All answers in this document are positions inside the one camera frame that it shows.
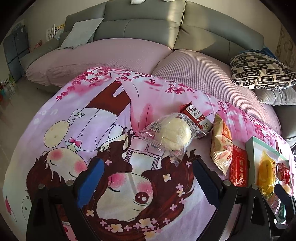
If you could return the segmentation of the red gold cake packet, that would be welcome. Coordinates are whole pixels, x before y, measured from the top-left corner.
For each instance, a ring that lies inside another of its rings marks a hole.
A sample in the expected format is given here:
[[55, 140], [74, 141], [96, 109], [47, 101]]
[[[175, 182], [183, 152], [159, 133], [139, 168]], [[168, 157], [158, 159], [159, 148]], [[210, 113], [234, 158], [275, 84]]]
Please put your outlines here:
[[238, 146], [233, 146], [230, 181], [238, 187], [247, 187], [248, 184], [247, 152]]

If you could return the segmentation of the beige orange cracker packet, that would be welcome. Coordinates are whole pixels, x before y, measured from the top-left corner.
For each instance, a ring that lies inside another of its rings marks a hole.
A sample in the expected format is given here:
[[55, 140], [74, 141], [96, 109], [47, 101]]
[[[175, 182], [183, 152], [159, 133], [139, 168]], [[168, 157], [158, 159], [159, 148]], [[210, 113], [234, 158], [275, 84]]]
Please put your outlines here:
[[215, 165], [222, 171], [224, 176], [231, 165], [233, 156], [233, 141], [231, 132], [226, 122], [219, 114], [215, 114], [210, 157]]

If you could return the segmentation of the round white bun packet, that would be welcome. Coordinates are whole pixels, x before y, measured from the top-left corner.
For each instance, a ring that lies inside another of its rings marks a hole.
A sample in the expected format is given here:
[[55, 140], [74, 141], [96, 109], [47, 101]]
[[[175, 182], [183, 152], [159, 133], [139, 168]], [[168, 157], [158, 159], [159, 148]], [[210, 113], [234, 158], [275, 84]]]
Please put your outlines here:
[[157, 150], [167, 153], [171, 162], [178, 166], [192, 140], [208, 133], [200, 130], [185, 114], [171, 113], [149, 124], [138, 135]]

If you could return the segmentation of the red foil candy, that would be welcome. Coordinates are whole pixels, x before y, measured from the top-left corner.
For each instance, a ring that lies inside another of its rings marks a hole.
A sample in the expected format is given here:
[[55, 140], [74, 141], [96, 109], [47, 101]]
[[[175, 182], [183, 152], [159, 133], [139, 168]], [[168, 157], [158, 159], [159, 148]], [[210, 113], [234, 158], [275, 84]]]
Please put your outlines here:
[[284, 184], [290, 184], [290, 169], [284, 163], [277, 163], [276, 177]]

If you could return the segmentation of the yellow pastry packet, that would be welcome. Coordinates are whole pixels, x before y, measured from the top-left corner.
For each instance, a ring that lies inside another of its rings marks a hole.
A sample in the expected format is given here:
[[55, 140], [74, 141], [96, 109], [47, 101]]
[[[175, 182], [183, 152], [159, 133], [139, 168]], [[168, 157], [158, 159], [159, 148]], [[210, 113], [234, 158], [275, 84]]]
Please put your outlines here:
[[258, 168], [257, 186], [266, 199], [269, 199], [274, 192], [275, 179], [276, 162], [266, 151], [262, 151]]

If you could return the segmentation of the mint green tray box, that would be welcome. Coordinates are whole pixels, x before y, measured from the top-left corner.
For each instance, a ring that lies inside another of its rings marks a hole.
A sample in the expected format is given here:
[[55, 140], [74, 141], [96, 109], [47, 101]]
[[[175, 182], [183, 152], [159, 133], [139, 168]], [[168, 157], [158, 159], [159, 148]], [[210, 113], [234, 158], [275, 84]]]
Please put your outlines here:
[[273, 148], [256, 137], [251, 137], [245, 143], [245, 148], [249, 161], [248, 185], [257, 185], [278, 223], [287, 224], [288, 214], [295, 214], [295, 206], [291, 211], [288, 210], [287, 205], [276, 194], [276, 185], [280, 185], [289, 198], [292, 197], [290, 161], [279, 148]]

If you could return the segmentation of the dark red biscuit packet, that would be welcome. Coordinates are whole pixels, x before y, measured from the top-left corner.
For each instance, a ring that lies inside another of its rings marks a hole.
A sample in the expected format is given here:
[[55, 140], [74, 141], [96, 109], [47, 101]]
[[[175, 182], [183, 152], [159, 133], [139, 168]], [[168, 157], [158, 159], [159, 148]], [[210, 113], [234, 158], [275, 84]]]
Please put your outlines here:
[[203, 132], [210, 132], [212, 123], [192, 103], [180, 106], [180, 113], [189, 117]]

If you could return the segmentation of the grey cushion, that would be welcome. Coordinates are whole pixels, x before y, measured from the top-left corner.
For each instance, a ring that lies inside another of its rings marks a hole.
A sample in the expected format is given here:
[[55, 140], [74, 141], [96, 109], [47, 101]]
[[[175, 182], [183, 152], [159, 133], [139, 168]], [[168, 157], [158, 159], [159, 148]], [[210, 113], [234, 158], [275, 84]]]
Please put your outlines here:
[[256, 89], [254, 93], [263, 104], [271, 106], [296, 105], [295, 90], [292, 87], [283, 90]]

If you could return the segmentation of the pink cartoon tablecloth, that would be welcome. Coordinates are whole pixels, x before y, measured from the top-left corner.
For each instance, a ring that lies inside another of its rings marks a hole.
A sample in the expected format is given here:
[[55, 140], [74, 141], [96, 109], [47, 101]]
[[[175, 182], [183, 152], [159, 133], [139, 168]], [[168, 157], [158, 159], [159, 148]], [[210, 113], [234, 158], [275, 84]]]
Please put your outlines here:
[[82, 213], [101, 240], [196, 240], [212, 217], [193, 173], [210, 157], [211, 136], [192, 139], [179, 152], [155, 147], [139, 133], [159, 129], [168, 115], [192, 105], [209, 127], [219, 115], [240, 146], [258, 138], [279, 149], [295, 175], [289, 144], [273, 129], [231, 104], [173, 80], [118, 68], [94, 67], [49, 99], [18, 141], [6, 171], [7, 223], [19, 240], [38, 186], [63, 186], [99, 164], [99, 182], [84, 196]]

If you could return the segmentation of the black white patterned pillow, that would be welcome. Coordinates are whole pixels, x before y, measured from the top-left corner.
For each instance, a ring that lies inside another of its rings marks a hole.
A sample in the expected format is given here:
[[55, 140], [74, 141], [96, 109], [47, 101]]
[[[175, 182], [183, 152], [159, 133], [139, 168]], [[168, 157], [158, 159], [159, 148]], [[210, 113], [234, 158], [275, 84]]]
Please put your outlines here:
[[258, 52], [244, 52], [231, 59], [235, 84], [249, 89], [282, 90], [295, 86], [295, 72], [280, 61]]

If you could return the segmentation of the pink sofa seat cover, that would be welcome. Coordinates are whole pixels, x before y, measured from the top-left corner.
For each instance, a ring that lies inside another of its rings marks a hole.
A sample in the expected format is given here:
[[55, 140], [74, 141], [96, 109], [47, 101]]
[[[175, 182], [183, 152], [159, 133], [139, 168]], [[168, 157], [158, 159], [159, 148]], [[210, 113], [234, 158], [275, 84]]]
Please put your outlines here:
[[273, 107], [259, 102], [252, 90], [234, 84], [229, 65], [192, 50], [172, 50], [140, 39], [104, 39], [60, 49], [51, 40], [25, 55], [21, 65], [31, 82], [58, 87], [97, 66], [151, 74], [202, 90], [281, 131]]

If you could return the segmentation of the beige patterned curtain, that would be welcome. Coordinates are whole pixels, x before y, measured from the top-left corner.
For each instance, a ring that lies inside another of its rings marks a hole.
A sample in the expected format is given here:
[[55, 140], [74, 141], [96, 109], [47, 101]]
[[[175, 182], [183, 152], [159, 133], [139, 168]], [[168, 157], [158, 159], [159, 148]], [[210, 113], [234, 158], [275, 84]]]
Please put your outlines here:
[[275, 55], [279, 61], [295, 71], [295, 43], [283, 25], [281, 25], [280, 37]]

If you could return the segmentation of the dark cabinet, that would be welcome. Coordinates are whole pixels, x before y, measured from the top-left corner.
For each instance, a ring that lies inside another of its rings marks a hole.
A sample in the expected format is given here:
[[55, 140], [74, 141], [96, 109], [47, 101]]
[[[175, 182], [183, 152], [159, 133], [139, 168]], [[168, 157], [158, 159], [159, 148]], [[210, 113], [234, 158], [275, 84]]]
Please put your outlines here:
[[21, 25], [12, 31], [3, 42], [4, 55], [15, 82], [17, 82], [24, 73], [20, 59], [30, 52], [28, 33], [25, 25]]

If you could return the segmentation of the light grey throw pillow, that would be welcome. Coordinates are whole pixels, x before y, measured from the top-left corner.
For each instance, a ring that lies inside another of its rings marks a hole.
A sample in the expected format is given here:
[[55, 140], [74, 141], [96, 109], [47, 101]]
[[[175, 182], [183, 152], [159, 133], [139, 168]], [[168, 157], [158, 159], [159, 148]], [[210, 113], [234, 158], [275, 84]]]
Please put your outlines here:
[[103, 18], [76, 22], [71, 32], [62, 42], [60, 49], [75, 49], [79, 46], [87, 44], [102, 21]]

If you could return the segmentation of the grey sectional sofa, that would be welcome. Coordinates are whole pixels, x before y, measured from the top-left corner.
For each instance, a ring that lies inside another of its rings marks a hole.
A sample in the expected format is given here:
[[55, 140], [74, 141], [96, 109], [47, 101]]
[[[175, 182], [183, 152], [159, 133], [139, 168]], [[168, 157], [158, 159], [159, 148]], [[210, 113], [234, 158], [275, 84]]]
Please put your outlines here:
[[[98, 18], [103, 21], [87, 44], [104, 39], [140, 39], [172, 50], [199, 52], [229, 66], [231, 59], [241, 52], [264, 47], [264, 37], [259, 32], [191, 1], [145, 1], [138, 5], [130, 1], [106, 1], [68, 15], [60, 38], [52, 40], [60, 48], [76, 22]], [[279, 134], [287, 143], [294, 144], [295, 105], [272, 107], [280, 121]]]

